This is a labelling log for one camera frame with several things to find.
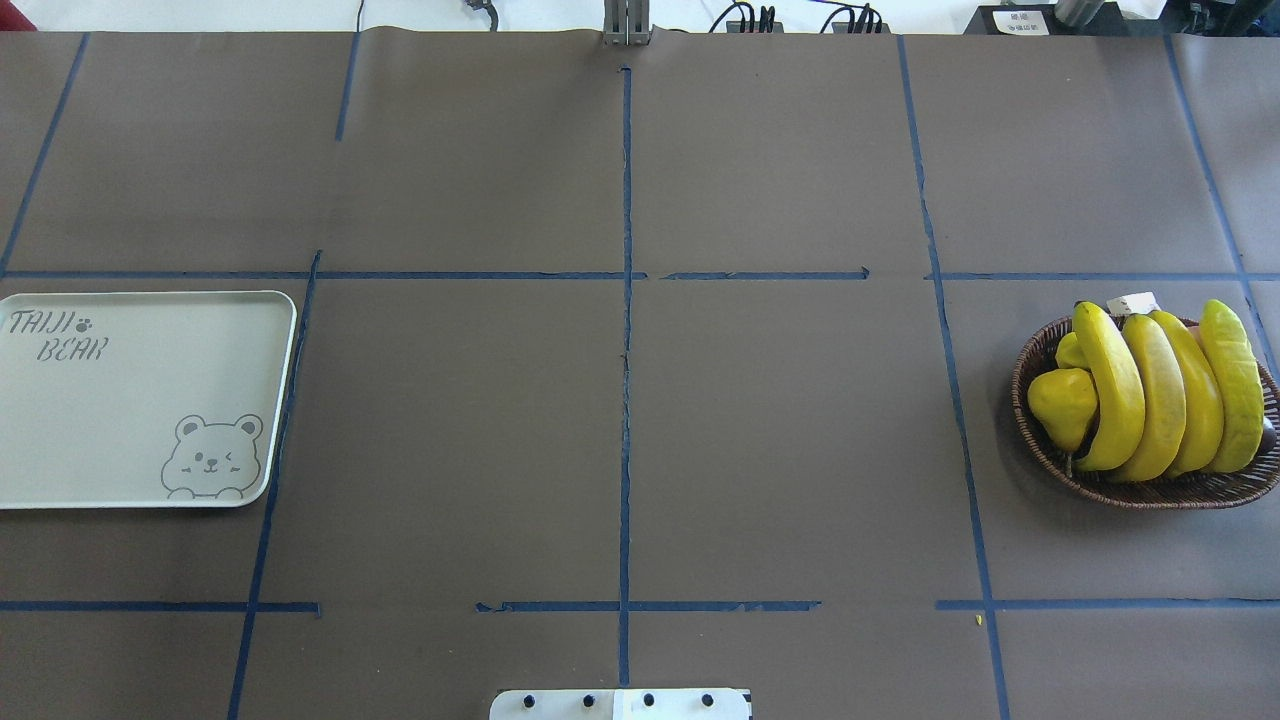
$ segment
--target blue tape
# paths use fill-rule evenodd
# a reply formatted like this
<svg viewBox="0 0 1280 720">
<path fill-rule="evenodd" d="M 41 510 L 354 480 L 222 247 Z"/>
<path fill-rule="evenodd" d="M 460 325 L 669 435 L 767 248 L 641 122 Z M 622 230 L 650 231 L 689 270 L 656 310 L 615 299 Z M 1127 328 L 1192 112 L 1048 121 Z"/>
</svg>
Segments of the blue tape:
<svg viewBox="0 0 1280 720">
<path fill-rule="evenodd" d="M 622 65 L 622 488 L 618 519 L 618 687 L 631 684 L 631 68 Z"/>
<path fill-rule="evenodd" d="M 10 278 L 41 279 L 284 279 L 305 281 L 310 273 L 292 270 L 13 270 Z M 644 273 L 632 273 L 646 279 Z M 626 273 L 573 272 L 539 273 L 525 270 L 328 270 L 316 273 L 323 281 L 623 281 Z"/>
<path fill-rule="evenodd" d="M 483 602 L 476 603 L 476 612 L 617 612 L 618 603 L 613 601 L 530 601 L 530 602 L 503 602 L 498 607 L 492 607 Z"/>
<path fill-rule="evenodd" d="M 852 273 L 672 273 L 664 281 L 865 281 L 870 270 Z"/>
<path fill-rule="evenodd" d="M 636 600 L 628 602 L 630 612 L 809 612 L 822 606 L 817 600 Z M 613 601 L 521 601 L 502 602 L 497 607 L 476 603 L 476 612 L 618 612 Z"/>
<path fill-rule="evenodd" d="M 644 273 L 635 273 L 644 279 Z M 525 270 L 334 270 L 320 273 L 324 281 L 626 281 L 627 272 L 536 273 Z"/>
<path fill-rule="evenodd" d="M 749 601 L 637 601 L 636 612 L 809 612 L 822 606 L 817 600 L 749 600 Z"/>
<path fill-rule="evenodd" d="M 307 332 L 311 325 L 311 306 L 315 300 L 316 270 L 320 266 L 320 251 L 311 259 L 310 279 L 307 279 L 307 293 L 302 302 L 302 315 L 298 320 L 298 337 L 293 347 L 293 363 L 289 368 L 289 382 L 284 395 L 284 406 L 280 410 L 280 437 L 275 447 L 275 459 L 271 462 L 271 483 L 266 493 L 266 510 L 262 512 L 262 530 L 257 539 L 257 559 L 253 562 L 253 579 L 250 583 L 248 603 L 244 612 L 244 628 L 241 632 L 239 657 L 236 661 L 236 679 L 232 683 L 232 698 L 227 710 L 228 720 L 239 716 L 241 693 L 244 691 L 244 671 L 248 667 L 248 651 L 253 642 L 253 625 L 257 620 L 259 597 L 262 593 L 262 571 L 266 568 L 266 550 L 271 539 L 271 519 L 275 515 L 275 500 L 280 492 L 280 469 L 284 466 L 284 441 L 288 438 L 289 424 L 293 419 L 293 405 L 297 400 L 298 369 L 302 366 L 302 351 L 306 347 Z"/>
<path fill-rule="evenodd" d="M 14 270 L 10 278 L 36 278 L 36 279 L 193 279 L 193 281 L 305 281 L 307 273 L 273 272 L 273 270 Z"/>
<path fill-rule="evenodd" d="M 342 106 L 338 108 L 338 129 L 333 133 L 334 142 L 342 142 L 347 132 L 347 105 L 351 102 L 351 82 L 356 76 L 356 58 L 360 51 L 360 31 L 351 33 L 351 55 L 347 58 L 347 79 L 342 85 Z"/>
<path fill-rule="evenodd" d="M 54 135 L 58 132 L 58 123 L 67 110 L 67 99 L 72 95 L 72 86 L 76 85 L 76 76 L 79 74 L 81 63 L 84 60 L 84 49 L 88 47 L 88 33 L 81 35 L 79 47 L 76 50 L 76 59 L 67 72 L 67 82 L 63 83 L 63 94 L 58 97 L 58 106 L 54 117 L 49 119 L 49 129 L 45 131 L 45 141 L 40 145 L 40 154 L 36 155 L 36 164 L 31 169 L 31 178 L 27 181 L 27 191 L 22 193 L 22 202 L 18 205 L 18 214 L 13 218 L 13 228 L 9 231 L 9 242 L 0 255 L 0 278 L 4 278 L 9 269 L 9 259 L 13 258 L 13 249 L 18 245 L 18 234 L 22 233 L 22 223 L 27 219 L 27 209 L 31 208 L 31 197 L 36 193 L 36 183 L 40 182 L 40 170 L 45 168 L 45 159 L 49 158 L 49 149 L 54 143 Z"/>
<path fill-rule="evenodd" d="M 159 602 L 113 600 L 10 600 L 4 612 L 244 612 L 243 602 Z"/>
<path fill-rule="evenodd" d="M 161 602 L 132 600 L 8 600 L 0 612 L 244 612 L 247 602 Z M 319 616 L 319 602 L 264 602 L 259 612 L 306 612 Z"/>
<path fill-rule="evenodd" d="M 1234 273 L 941 273 L 943 281 L 1234 281 Z M 924 279 L 934 279 L 925 275 Z"/>
<path fill-rule="evenodd" d="M 940 600 L 934 607 L 942 611 L 974 611 L 986 606 L 977 600 Z M 1094 597 L 1062 600 L 996 600 L 993 610 L 1001 612 L 1039 611 L 1039 610 L 1196 610 L 1196 609 L 1244 609 L 1280 610 L 1276 598 L 1245 597 Z"/>
<path fill-rule="evenodd" d="M 1165 54 L 1169 56 L 1169 70 L 1174 76 L 1174 90 L 1178 94 L 1178 104 L 1187 118 L 1187 128 L 1192 135 L 1192 145 L 1196 147 L 1196 156 L 1201 163 L 1201 172 L 1204 174 L 1204 183 L 1208 184 L 1208 195 L 1213 201 L 1213 213 L 1222 227 L 1222 237 L 1226 238 L 1226 249 L 1231 254 L 1231 263 L 1235 265 L 1235 278 L 1244 291 L 1244 300 L 1249 304 L 1249 313 L 1253 314 L 1253 323 L 1257 327 L 1258 342 L 1262 343 L 1262 355 L 1267 360 L 1271 374 L 1276 374 L 1275 355 L 1271 352 L 1271 340 L 1267 337 L 1266 327 L 1262 324 L 1262 315 L 1258 313 L 1258 301 L 1253 297 L 1253 287 L 1249 284 L 1248 273 L 1244 272 L 1244 259 L 1240 256 L 1240 247 L 1235 242 L 1235 232 L 1231 231 L 1231 222 L 1226 217 L 1226 208 L 1222 206 L 1222 196 L 1217 191 L 1217 182 L 1213 179 L 1213 170 L 1208 167 L 1208 156 L 1204 155 L 1204 145 L 1201 142 L 1199 128 L 1196 124 L 1196 115 L 1192 114 L 1190 102 L 1187 101 L 1187 88 L 1183 86 L 1183 73 L 1178 68 L 1178 54 L 1174 51 L 1172 36 L 1165 36 Z"/>
<path fill-rule="evenodd" d="M 906 122 L 911 131 L 911 155 L 915 159 L 915 183 L 920 195 L 920 217 L 924 222 L 924 234 L 929 241 L 929 265 L 933 270 L 933 296 L 938 306 L 938 325 L 942 331 L 942 352 L 946 356 L 947 382 L 951 386 L 951 409 L 955 414 L 956 429 L 960 432 L 960 450 L 964 454 L 964 479 L 969 492 L 969 523 L 973 527 L 974 555 L 978 562 L 978 580 L 982 584 L 982 600 L 987 615 L 987 644 L 991 648 L 991 671 L 996 684 L 996 701 L 1001 720 L 1009 720 L 1009 693 L 1005 689 L 1005 666 L 1000 651 L 1000 633 L 996 629 L 996 615 L 991 611 L 991 571 L 987 566 L 987 544 L 982 533 L 982 512 L 978 507 L 978 489 L 973 479 L 973 457 L 969 454 L 969 432 L 964 419 L 964 402 L 960 397 L 960 378 L 956 372 L 955 348 L 951 343 L 951 325 L 947 322 L 946 295 L 942 287 L 942 261 L 938 259 L 938 243 L 933 232 L 933 218 L 924 192 L 924 156 L 920 152 L 920 131 L 915 120 L 915 101 L 911 97 L 911 72 L 906 61 L 906 42 L 897 36 L 897 59 L 902 72 L 902 97 L 906 101 Z"/>
</svg>

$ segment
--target white wall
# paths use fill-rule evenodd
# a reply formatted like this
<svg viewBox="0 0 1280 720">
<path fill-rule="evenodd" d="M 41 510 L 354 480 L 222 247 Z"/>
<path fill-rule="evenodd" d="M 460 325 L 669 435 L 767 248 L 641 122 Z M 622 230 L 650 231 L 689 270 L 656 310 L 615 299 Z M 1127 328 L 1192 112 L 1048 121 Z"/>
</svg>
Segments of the white wall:
<svg viewBox="0 0 1280 720">
<path fill-rule="evenodd" d="M 1124 0 L 1138 17 L 1158 17 L 1165 0 Z M 502 29 L 599 29 L 603 0 L 493 0 Z M 358 0 L 15 0 L 50 31 L 349 31 Z M 809 0 L 773 0 L 787 32 L 817 32 L 833 9 Z M 959 33 L 979 0 L 878 0 L 895 32 Z M 987 0 L 980 4 L 996 4 Z M 728 5 L 719 0 L 652 0 L 650 19 L 662 27 L 705 32 Z M 484 31 L 489 18 L 462 0 L 366 0 L 364 27 Z"/>
</svg>

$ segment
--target bear illustration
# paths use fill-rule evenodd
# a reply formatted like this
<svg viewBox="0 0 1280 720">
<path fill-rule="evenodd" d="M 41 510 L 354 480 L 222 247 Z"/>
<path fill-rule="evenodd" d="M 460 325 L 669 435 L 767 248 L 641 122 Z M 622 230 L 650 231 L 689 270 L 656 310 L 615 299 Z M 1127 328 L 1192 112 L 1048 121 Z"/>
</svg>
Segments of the bear illustration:
<svg viewBox="0 0 1280 720">
<path fill-rule="evenodd" d="M 262 471 L 257 460 L 262 419 L 257 415 L 241 415 L 234 423 L 187 415 L 174 434 L 178 445 L 160 470 L 170 498 L 242 498 Z"/>
</svg>

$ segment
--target price tag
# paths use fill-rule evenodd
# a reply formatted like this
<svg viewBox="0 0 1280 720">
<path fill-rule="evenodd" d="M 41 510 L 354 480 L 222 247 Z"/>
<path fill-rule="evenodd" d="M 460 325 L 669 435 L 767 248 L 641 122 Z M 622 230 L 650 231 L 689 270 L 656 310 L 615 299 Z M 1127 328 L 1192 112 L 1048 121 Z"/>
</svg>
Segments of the price tag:
<svg viewBox="0 0 1280 720">
<path fill-rule="evenodd" d="M 1160 310 L 1153 292 L 1134 292 L 1107 300 L 1107 313 L 1112 315 L 1146 315 L 1152 310 Z"/>
<path fill-rule="evenodd" d="M 996 10 L 991 19 L 1005 35 L 1048 35 L 1048 22 L 1039 10 Z"/>
</svg>

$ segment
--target metal bracket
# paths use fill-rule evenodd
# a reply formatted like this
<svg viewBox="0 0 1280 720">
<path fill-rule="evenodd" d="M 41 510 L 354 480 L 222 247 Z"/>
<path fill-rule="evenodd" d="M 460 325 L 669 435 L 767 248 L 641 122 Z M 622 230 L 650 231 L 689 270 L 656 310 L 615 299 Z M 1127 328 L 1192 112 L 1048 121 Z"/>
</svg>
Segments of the metal bracket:
<svg viewBox="0 0 1280 720">
<path fill-rule="evenodd" d="M 649 0 L 604 0 L 605 45 L 649 45 Z"/>
<path fill-rule="evenodd" d="M 730 688 L 507 691 L 489 720 L 751 720 L 750 698 Z"/>
</svg>

